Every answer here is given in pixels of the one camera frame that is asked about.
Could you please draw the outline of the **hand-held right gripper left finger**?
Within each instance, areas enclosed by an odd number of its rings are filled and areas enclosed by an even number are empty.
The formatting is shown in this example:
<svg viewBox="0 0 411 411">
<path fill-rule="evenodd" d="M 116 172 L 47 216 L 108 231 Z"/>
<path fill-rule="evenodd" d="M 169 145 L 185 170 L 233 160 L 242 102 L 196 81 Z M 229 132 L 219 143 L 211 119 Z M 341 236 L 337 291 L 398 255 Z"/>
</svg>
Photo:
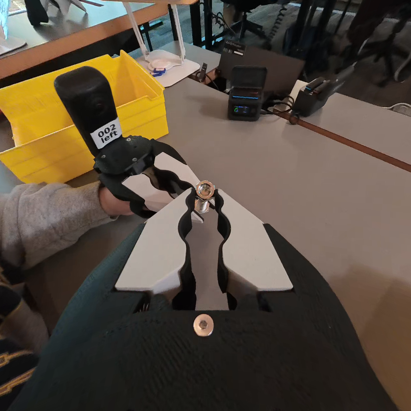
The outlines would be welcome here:
<svg viewBox="0 0 411 411">
<path fill-rule="evenodd" d="M 163 295 L 175 310 L 194 310 L 196 280 L 186 236 L 195 191 L 185 190 L 147 220 L 115 284 L 117 291 Z"/>
</svg>

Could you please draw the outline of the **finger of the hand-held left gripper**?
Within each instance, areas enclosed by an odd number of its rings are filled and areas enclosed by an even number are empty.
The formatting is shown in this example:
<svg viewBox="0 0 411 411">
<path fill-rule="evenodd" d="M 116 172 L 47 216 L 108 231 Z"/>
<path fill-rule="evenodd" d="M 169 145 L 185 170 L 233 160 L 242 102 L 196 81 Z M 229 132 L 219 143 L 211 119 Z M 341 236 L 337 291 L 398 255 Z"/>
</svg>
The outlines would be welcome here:
<svg viewBox="0 0 411 411">
<path fill-rule="evenodd" d="M 166 152 L 148 154 L 148 178 L 157 196 L 178 196 L 200 182 L 187 164 Z"/>
<path fill-rule="evenodd" d="M 128 177 L 122 184 L 142 198 L 143 212 L 157 213 L 199 182 L 194 173 L 142 173 Z"/>
</svg>

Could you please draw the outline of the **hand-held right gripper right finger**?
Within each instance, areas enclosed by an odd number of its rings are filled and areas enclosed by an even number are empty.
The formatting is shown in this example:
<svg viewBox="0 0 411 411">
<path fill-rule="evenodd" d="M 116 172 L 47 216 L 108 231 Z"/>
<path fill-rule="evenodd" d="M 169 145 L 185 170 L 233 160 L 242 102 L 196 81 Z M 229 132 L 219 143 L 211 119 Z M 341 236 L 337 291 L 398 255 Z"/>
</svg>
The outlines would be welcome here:
<svg viewBox="0 0 411 411">
<path fill-rule="evenodd" d="M 292 290 L 292 282 L 267 233 L 267 224 L 222 189 L 215 191 L 214 201 L 217 230 L 222 236 L 217 279 L 229 310 L 235 310 L 247 295 Z"/>
</svg>

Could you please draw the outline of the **silver hex nut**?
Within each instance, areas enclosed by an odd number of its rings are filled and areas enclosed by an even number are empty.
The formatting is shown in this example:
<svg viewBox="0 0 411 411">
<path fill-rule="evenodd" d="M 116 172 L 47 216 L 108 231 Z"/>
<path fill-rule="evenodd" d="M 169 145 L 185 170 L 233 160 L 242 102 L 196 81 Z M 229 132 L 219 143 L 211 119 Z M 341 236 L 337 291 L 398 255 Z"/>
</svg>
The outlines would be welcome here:
<svg viewBox="0 0 411 411">
<path fill-rule="evenodd" d="M 196 185 L 196 194 L 197 197 L 201 200 L 209 200 L 213 198 L 215 191 L 215 186 L 209 181 L 201 181 Z"/>
</svg>

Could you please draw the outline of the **yellow plastic bin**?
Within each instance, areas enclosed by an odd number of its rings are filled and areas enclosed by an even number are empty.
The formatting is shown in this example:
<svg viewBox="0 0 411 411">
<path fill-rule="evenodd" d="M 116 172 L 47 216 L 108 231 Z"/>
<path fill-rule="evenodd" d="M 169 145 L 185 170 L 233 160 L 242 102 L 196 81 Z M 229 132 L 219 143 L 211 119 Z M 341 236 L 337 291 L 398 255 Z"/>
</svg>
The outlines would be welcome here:
<svg viewBox="0 0 411 411">
<path fill-rule="evenodd" d="M 123 137 L 158 139 L 168 134 L 164 86 L 121 51 L 35 77 L 0 91 L 0 107 L 10 122 L 15 146 L 1 162 L 24 183 L 65 183 L 90 170 L 94 157 L 57 95 L 57 76 L 90 66 L 108 80 Z"/>
</svg>

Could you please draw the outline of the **person's left forearm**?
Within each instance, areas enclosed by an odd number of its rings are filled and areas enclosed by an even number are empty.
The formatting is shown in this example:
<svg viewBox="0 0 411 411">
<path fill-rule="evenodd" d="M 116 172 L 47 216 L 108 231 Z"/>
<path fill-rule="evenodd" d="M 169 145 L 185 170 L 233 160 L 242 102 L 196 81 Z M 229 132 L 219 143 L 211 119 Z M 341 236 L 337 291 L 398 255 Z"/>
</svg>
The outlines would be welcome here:
<svg viewBox="0 0 411 411">
<path fill-rule="evenodd" d="M 1 270 L 16 278 L 113 219 L 99 201 L 99 183 L 22 184 L 0 196 Z"/>
</svg>

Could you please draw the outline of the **person's left hand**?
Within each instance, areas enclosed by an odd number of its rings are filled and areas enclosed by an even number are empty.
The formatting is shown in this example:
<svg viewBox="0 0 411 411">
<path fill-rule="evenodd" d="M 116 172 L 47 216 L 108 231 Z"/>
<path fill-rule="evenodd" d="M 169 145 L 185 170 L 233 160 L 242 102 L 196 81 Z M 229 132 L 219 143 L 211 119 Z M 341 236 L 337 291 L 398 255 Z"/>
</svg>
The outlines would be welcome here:
<svg viewBox="0 0 411 411">
<path fill-rule="evenodd" d="M 98 198 L 102 210 L 110 217 L 133 215 L 130 202 L 116 198 L 106 187 L 99 187 Z"/>
</svg>

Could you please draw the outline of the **grey table with wooden edge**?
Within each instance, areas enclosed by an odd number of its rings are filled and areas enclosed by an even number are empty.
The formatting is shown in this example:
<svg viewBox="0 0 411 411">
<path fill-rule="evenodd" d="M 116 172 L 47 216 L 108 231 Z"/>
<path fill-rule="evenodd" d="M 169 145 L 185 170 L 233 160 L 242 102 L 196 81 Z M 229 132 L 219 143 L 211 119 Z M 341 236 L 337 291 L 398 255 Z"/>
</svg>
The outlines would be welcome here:
<svg viewBox="0 0 411 411">
<path fill-rule="evenodd" d="M 31 69 L 62 55 L 121 33 L 131 28 L 125 7 L 120 1 L 100 1 L 101 7 L 87 4 L 87 12 L 70 7 L 66 16 L 52 8 L 49 23 L 34 28 L 26 14 L 9 18 L 11 37 L 26 45 L 1 56 L 0 79 Z"/>
</svg>

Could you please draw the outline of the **black and white device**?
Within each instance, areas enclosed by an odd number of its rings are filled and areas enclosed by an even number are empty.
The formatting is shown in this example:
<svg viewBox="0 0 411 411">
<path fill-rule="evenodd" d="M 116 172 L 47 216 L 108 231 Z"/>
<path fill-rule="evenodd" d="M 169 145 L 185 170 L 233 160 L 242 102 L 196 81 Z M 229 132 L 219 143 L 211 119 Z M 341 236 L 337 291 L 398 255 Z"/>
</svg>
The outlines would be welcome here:
<svg viewBox="0 0 411 411">
<path fill-rule="evenodd" d="M 49 22 L 48 7 L 52 4 L 59 9 L 62 15 L 66 16 L 71 5 L 87 13 L 86 8 L 78 0 L 25 0 L 24 5 L 28 20 L 33 27 L 38 27 L 42 23 Z"/>
</svg>

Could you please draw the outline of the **black charger with display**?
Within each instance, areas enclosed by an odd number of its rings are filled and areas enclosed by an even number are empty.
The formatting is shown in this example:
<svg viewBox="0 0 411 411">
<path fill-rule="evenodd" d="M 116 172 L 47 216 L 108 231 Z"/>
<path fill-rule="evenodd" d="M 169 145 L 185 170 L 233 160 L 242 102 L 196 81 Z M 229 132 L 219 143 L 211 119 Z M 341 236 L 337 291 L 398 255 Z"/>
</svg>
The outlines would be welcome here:
<svg viewBox="0 0 411 411">
<path fill-rule="evenodd" d="M 255 122 L 260 118 L 266 76 L 266 67 L 234 66 L 227 113 L 230 121 Z"/>
</svg>

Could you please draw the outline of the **black flat box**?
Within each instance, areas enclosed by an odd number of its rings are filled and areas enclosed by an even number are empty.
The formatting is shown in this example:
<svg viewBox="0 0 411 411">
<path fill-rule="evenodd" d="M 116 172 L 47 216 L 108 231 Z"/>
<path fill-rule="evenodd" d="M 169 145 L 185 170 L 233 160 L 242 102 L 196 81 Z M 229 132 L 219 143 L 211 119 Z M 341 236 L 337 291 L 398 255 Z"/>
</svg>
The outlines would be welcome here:
<svg viewBox="0 0 411 411">
<path fill-rule="evenodd" d="M 264 93 L 285 97 L 292 91 L 304 65 L 303 60 L 228 39 L 223 44 L 218 70 L 221 77 L 234 85 L 235 67 L 264 67 Z"/>
</svg>

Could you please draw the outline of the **black battery charging case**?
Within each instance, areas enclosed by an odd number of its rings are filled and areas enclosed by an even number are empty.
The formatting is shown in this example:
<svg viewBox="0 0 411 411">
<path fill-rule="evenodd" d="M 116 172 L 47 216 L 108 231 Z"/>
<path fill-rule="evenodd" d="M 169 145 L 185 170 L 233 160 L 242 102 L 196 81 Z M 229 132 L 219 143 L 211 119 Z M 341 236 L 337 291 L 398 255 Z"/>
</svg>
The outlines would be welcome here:
<svg viewBox="0 0 411 411">
<path fill-rule="evenodd" d="M 292 105 L 291 112 L 299 117 L 309 117 L 324 106 L 329 97 L 331 80 L 318 77 L 302 87 Z"/>
</svg>

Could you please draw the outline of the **black office chair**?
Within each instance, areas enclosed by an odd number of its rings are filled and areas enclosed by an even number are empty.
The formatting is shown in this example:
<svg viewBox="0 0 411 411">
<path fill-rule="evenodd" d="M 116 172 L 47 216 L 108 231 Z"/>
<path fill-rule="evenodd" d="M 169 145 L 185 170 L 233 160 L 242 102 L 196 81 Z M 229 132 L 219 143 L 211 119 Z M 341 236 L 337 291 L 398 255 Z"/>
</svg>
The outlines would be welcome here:
<svg viewBox="0 0 411 411">
<path fill-rule="evenodd" d="M 263 26 L 249 20 L 248 15 L 257 7 L 269 4 L 270 1 L 263 0 L 228 0 L 223 1 L 223 6 L 233 11 L 232 17 L 238 17 L 237 21 L 228 23 L 228 28 L 237 35 L 238 40 L 243 40 L 246 32 L 256 35 L 262 40 L 268 37 L 264 32 Z"/>
</svg>

